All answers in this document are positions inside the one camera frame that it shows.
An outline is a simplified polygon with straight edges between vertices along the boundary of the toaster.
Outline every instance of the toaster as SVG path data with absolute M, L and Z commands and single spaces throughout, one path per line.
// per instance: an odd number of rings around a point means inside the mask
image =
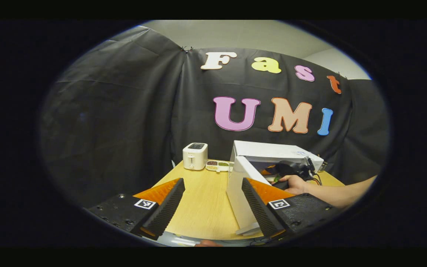
M 208 159 L 208 145 L 205 143 L 191 143 L 182 150 L 185 169 L 201 170 L 205 168 Z

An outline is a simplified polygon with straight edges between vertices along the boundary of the yellow letter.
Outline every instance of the yellow letter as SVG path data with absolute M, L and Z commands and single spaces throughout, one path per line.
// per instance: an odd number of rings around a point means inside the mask
M 269 57 L 257 57 L 255 58 L 255 63 L 251 66 L 259 71 L 269 71 L 271 73 L 280 73 L 279 63 L 275 59 L 270 59 Z
M 307 121 L 309 120 L 309 112 L 312 105 L 306 102 L 301 102 L 296 110 L 293 112 L 289 101 L 285 98 L 273 98 L 271 100 L 275 105 L 275 112 L 273 123 L 268 127 L 271 132 L 281 132 L 283 127 L 281 122 L 284 121 L 286 131 L 289 132 L 291 128 L 296 125 L 293 132 L 305 134 L 307 130 Z
M 200 67 L 201 69 L 221 69 L 222 66 L 218 64 L 220 61 L 225 65 L 230 61 L 230 57 L 237 57 L 235 52 L 208 52 L 205 54 L 207 55 L 207 61 L 205 65 Z

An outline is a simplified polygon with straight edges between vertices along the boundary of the human hand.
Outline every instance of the human hand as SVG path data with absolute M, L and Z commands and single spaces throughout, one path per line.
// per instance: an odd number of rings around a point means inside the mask
M 307 187 L 309 184 L 305 182 L 301 177 L 297 175 L 286 175 L 283 178 L 279 179 L 280 181 L 288 181 L 289 188 L 285 191 L 293 195 L 300 195 L 307 193 Z
M 217 244 L 210 240 L 202 240 L 200 244 L 196 244 L 195 247 L 223 247 L 223 245 Z

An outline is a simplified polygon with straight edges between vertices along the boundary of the wooden table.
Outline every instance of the wooden table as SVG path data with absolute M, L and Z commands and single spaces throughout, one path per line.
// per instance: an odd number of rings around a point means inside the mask
M 324 186 L 344 186 L 327 172 L 321 172 Z M 242 236 L 234 212 L 230 206 L 226 190 L 227 172 L 202 169 L 192 171 L 180 162 L 154 186 L 182 177 L 185 192 L 178 209 L 166 228 L 167 232 L 192 238 L 207 240 L 241 240 L 262 237 L 262 233 Z

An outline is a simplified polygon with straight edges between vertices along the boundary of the black fabric curtain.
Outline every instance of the black fabric curtain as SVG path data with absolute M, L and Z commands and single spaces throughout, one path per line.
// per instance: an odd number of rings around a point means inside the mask
M 222 69 L 203 70 L 207 52 L 235 52 Z M 280 73 L 251 67 L 257 57 L 279 63 Z M 308 67 L 315 80 L 298 78 Z M 339 81 L 336 93 L 327 76 Z M 234 98 L 230 120 L 242 122 L 242 100 L 261 101 L 253 125 L 229 131 L 215 121 L 216 97 Z M 292 111 L 312 105 L 307 133 L 271 132 L 275 105 Z M 319 135 L 322 109 L 333 111 Z M 119 193 L 153 186 L 182 160 L 191 142 L 209 144 L 209 157 L 229 160 L 234 140 L 293 144 L 325 159 L 345 184 L 369 178 L 383 165 L 387 114 L 369 80 L 347 80 L 319 65 L 279 53 L 239 48 L 183 49 L 135 27 L 88 51 L 50 90 L 42 111 L 41 152 L 55 183 L 84 207 Z

